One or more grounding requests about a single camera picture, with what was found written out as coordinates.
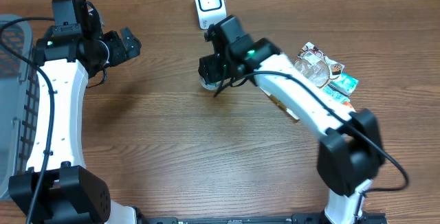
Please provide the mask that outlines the green lid jar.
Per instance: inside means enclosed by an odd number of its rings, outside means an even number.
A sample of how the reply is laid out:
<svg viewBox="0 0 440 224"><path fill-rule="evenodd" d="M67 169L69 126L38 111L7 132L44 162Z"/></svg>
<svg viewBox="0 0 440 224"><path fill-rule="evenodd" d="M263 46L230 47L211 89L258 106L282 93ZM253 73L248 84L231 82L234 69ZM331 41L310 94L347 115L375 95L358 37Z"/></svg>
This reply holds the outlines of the green lid jar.
<svg viewBox="0 0 440 224"><path fill-rule="evenodd" d="M209 91L216 91L221 85L221 81L208 83L203 77L200 77L200 83L204 89Z"/></svg>

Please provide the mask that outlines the brown beige snack pouch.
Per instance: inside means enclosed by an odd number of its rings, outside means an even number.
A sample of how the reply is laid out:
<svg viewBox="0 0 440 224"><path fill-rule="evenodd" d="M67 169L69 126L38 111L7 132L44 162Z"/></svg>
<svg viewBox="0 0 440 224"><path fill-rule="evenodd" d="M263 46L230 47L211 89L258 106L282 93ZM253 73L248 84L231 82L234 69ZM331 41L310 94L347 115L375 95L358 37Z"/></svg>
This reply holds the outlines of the brown beige snack pouch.
<svg viewBox="0 0 440 224"><path fill-rule="evenodd" d="M337 80L344 69L343 64L330 59L311 42L297 54L294 67L321 90Z"/></svg>

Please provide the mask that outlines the teal snack packet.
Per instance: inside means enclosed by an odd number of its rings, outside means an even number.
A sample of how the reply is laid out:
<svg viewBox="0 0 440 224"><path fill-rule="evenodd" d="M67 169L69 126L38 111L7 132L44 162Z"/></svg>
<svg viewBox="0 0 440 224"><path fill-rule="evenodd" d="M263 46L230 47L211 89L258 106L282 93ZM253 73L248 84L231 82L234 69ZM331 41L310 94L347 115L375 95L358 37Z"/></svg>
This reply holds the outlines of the teal snack packet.
<svg viewBox="0 0 440 224"><path fill-rule="evenodd" d="M350 99L348 97L346 97L344 94L340 93L339 91L332 89L329 85L323 87L322 91L341 104L345 102L350 102Z"/></svg>

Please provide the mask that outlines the small teal white packet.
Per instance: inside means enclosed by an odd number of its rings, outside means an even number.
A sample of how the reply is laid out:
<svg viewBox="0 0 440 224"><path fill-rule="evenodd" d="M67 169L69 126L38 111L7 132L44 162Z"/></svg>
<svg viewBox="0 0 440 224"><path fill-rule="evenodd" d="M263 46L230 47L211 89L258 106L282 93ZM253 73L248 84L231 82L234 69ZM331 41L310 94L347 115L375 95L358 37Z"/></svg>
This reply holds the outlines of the small teal white packet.
<svg viewBox="0 0 440 224"><path fill-rule="evenodd" d="M358 79L342 72L340 77L332 81L329 86L346 96L350 96L355 91L358 82Z"/></svg>

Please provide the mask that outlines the orange snack packet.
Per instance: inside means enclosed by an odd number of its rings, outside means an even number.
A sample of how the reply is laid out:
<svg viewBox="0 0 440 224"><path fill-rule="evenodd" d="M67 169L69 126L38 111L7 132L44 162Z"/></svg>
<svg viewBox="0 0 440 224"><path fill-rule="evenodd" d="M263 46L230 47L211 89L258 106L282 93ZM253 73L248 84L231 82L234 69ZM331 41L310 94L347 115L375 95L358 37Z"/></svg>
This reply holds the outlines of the orange snack packet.
<svg viewBox="0 0 440 224"><path fill-rule="evenodd" d="M349 101L344 101L342 104L348 107L350 110L355 111L354 107L351 105Z"/></svg>

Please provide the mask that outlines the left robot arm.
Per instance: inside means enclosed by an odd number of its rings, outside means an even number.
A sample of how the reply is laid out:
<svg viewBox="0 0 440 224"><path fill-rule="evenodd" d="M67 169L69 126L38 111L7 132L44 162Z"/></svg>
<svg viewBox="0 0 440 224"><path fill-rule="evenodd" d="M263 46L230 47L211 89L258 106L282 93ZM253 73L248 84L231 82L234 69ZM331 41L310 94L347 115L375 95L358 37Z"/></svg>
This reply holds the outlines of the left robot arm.
<svg viewBox="0 0 440 224"><path fill-rule="evenodd" d="M129 28L103 32L88 0L53 0L53 26L27 60L39 83L36 135L26 171L8 192L28 223L144 223L142 212L111 199L89 172L82 148L82 114L90 78L140 55Z"/></svg>

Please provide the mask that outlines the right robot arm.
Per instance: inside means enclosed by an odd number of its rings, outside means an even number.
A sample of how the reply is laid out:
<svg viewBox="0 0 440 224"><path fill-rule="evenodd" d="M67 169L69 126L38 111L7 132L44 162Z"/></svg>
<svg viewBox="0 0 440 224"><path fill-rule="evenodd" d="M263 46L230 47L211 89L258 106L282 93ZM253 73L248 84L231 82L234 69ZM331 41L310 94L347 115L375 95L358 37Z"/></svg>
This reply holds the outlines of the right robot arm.
<svg viewBox="0 0 440 224"><path fill-rule="evenodd" d="M200 58L203 86L225 89L224 80L249 79L292 111L319 141L318 173L329 200L318 213L295 213L288 223L386 223L384 214L362 211L366 191L384 163L376 117L355 112L305 78L275 44L253 41L235 16L207 28L214 53Z"/></svg>

